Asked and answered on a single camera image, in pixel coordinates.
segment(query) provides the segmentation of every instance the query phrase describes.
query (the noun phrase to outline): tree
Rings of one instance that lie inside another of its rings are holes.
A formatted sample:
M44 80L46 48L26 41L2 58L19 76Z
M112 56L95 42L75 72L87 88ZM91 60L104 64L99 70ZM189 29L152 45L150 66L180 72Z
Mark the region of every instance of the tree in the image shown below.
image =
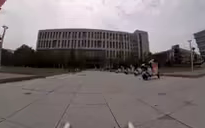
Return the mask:
M14 51L15 66L34 66L34 55L35 51L31 47L22 45Z

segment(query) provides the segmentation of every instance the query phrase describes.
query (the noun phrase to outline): motorcycle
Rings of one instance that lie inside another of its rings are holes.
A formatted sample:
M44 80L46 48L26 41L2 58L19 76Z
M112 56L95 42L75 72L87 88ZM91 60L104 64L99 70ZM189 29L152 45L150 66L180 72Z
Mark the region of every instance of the motorcycle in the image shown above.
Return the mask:
M160 73L152 71L151 68L148 68L147 70L142 71L142 79L143 80L149 80L153 76L157 76L157 78L160 79Z

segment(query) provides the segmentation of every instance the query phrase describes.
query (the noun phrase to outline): paved plaza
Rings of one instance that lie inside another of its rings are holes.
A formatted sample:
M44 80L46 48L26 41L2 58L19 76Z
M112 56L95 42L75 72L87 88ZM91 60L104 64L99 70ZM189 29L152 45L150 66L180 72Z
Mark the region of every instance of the paved plaza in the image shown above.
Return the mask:
M205 128L205 77L84 71L0 84L0 128Z

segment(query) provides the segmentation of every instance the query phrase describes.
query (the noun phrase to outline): overcast sky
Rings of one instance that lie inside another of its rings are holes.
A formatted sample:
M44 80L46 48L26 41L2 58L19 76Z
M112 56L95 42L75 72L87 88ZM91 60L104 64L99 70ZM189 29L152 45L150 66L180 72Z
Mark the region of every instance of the overcast sky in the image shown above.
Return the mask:
M205 29L205 0L7 0L0 12L9 26L4 48L36 47L39 29L97 28L148 31L152 52L188 48Z

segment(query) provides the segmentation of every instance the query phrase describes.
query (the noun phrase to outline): street lamp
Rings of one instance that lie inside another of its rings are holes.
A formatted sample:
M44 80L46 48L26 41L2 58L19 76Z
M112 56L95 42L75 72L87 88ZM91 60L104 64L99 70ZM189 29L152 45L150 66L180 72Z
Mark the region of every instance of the street lamp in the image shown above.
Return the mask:
M194 64L193 64L193 48L191 45L192 40L188 40L189 46L190 46L190 52L191 52L191 71L194 71Z
M1 68L1 61L2 61L2 45L3 45L4 37L5 37L5 34L6 34L6 30L7 30L9 27L3 25L2 28L3 28L4 30L3 30L3 34L2 34L2 40L1 40L1 43L0 43L0 68Z

